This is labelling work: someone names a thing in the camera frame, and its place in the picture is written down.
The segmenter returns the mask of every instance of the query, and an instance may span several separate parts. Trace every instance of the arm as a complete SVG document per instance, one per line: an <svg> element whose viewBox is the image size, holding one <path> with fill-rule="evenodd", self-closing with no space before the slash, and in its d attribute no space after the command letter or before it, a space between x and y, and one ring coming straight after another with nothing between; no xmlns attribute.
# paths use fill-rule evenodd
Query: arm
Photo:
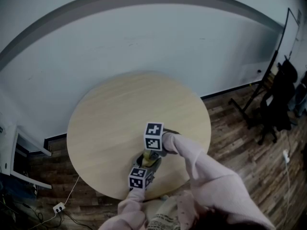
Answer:
<svg viewBox="0 0 307 230"><path fill-rule="evenodd" d="M145 190L133 189L118 205L118 215L107 220L99 230L138 230L145 222L141 211Z"/></svg>
<svg viewBox="0 0 307 230"><path fill-rule="evenodd" d="M191 191L198 204L226 212L230 224L252 221L274 229L250 198L239 175L205 154L200 144L165 133L163 145L185 158Z"/></svg>

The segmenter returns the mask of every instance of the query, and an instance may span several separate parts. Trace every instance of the wooden floor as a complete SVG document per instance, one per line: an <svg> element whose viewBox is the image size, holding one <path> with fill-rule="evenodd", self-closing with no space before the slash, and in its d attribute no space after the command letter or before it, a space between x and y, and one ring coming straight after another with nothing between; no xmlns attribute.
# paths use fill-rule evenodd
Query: wooden floor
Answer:
<svg viewBox="0 0 307 230"><path fill-rule="evenodd" d="M212 125L208 154L243 178L252 199L277 228L281 229L286 214L288 194L282 152L284 149L290 150L288 169L291 198L284 227L284 230L290 230L307 206L307 177L302 171L303 161L300 154L307 141L307 118L305 115L300 118L298 126L291 131L277 132L276 144L272 143L272 136L268 134L263 145L259 146L257 141L260 138L261 126L248 130L238 110L233 105L228 105L230 98L238 100L238 103L243 105L255 88L256 86L246 87L204 101ZM253 102L249 110L258 107L260 99L261 96ZM52 207L59 202L65 202L78 178L68 156L66 139L49 143L49 149L52 151L51 158L35 155L29 160L30 177L52 184L52 190L39 190L36 202L27 201L36 208L37 213L44 214L44 219L54 216ZM118 203L118 200L96 192L80 179L66 204L65 211L80 223L89 225L95 230L105 220L116 215ZM22 205L17 207L37 222L31 210ZM87 229L76 225L66 215L62 217L65 220L59 229ZM57 216L48 225L55 226L58 222Z"/></svg>

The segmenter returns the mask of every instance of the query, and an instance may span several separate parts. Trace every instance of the round wooden table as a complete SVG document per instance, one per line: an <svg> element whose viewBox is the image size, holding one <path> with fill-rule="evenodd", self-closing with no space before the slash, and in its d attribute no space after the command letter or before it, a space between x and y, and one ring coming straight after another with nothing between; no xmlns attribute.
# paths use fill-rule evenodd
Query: round wooden table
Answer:
<svg viewBox="0 0 307 230"><path fill-rule="evenodd" d="M67 148L77 173L96 191L126 198L132 159L144 149L147 122L163 122L208 151L210 118L196 94L159 73L129 73L89 91L74 110ZM146 199L165 195L189 179L184 159L172 154L162 158L154 176Z"/></svg>

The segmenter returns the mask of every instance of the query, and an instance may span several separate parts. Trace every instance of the black cable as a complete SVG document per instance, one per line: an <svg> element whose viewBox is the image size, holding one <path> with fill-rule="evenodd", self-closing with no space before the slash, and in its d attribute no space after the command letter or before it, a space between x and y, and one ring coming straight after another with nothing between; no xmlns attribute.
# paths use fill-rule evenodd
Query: black cable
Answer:
<svg viewBox="0 0 307 230"><path fill-rule="evenodd" d="M14 203L17 203L17 204L21 204L21 205L23 205L24 207L31 209L31 210L34 212L34 214L36 215L36 217L38 218L39 222L40 222L45 228L47 228L47 229L58 228L58 227L62 224L62 217L61 217L60 213L58 213L59 218L60 218L59 224L58 224L57 226L55 226L55 227L48 227L48 226L46 226L46 225L43 224L43 222L44 222L44 216L43 216L43 214L42 214L41 212L39 212L38 214L36 214L35 210L33 210L33 209L32 209L30 206L28 206L27 204L15 202L15 201L13 201L13 202L14 202Z"/></svg>
<svg viewBox="0 0 307 230"><path fill-rule="evenodd" d="M77 220L74 220L74 219L73 219L69 214L67 214L66 212L64 212L64 214L65 214L66 216L68 216L70 219L72 219L72 221L73 221L74 223L76 223L76 224L78 224L78 225L81 225L81 226L88 227L90 230L93 230L93 229L90 228L89 226L77 222Z"/></svg>
<svg viewBox="0 0 307 230"><path fill-rule="evenodd" d="M2 203L6 208L8 208L9 210L15 212L16 214L19 214L18 212L16 212L15 210L11 209L10 207L8 207L5 203L3 203L2 201L0 201L0 203Z"/></svg>

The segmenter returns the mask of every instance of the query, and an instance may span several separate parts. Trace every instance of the electrical outlet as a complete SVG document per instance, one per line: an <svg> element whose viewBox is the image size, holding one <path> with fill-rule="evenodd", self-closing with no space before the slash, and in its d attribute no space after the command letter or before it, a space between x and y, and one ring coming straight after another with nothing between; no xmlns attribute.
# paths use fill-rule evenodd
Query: electrical outlet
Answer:
<svg viewBox="0 0 307 230"><path fill-rule="evenodd" d="M54 212L57 214L65 209L65 206L62 202L53 207Z"/></svg>

